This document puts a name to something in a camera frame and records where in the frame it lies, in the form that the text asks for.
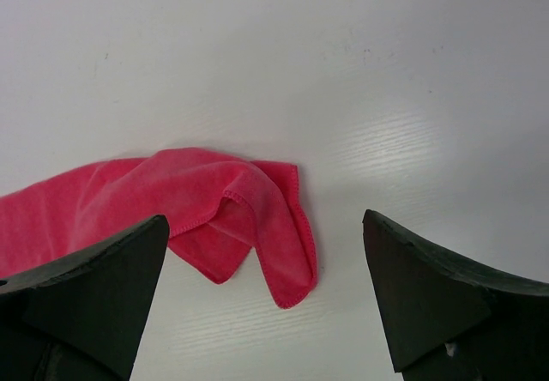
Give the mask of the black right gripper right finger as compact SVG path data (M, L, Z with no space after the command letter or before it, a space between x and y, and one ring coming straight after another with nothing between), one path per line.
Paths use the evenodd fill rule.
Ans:
M365 259L406 380L546 380L548 286L443 248L373 210Z

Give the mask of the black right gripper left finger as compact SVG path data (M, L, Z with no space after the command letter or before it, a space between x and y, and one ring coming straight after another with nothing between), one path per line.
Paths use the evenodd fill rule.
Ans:
M128 380L165 260L153 216L1 279L3 380Z

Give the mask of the pink microfiber towel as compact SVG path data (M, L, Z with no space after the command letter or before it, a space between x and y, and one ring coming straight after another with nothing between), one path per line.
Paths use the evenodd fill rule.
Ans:
M255 251L287 309L317 284L317 254L295 165L203 148L81 166L1 199L1 274L10 276L164 215L169 248L221 284Z

